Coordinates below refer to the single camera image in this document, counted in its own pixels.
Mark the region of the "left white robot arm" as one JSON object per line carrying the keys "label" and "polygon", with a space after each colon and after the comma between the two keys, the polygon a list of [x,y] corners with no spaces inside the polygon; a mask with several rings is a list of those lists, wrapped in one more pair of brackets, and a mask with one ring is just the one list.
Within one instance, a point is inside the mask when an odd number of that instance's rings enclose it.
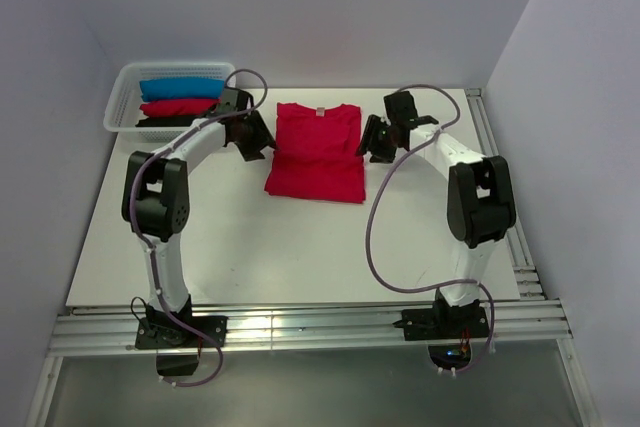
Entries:
{"label": "left white robot arm", "polygon": [[165,146],[130,155],[121,215],[145,254],[150,298],[142,335],[162,346],[186,346],[205,339],[192,313],[184,280],[181,233],[190,216],[189,175],[209,155],[234,145],[246,162],[260,160],[276,142],[252,94],[225,87],[214,107]]}

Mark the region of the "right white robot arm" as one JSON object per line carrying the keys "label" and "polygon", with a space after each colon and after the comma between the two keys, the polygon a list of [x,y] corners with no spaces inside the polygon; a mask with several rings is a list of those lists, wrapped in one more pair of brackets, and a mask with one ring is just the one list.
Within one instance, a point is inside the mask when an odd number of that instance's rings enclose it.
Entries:
{"label": "right white robot arm", "polygon": [[395,327],[407,341],[491,339],[495,306],[483,283],[489,260],[517,220],[509,166],[502,156],[481,154],[448,133],[452,121],[440,123],[419,115],[409,88],[385,96],[386,115],[370,115],[357,152],[397,170],[417,155],[447,182],[446,221],[455,240],[451,280],[430,286],[435,299],[423,309],[402,312]]}

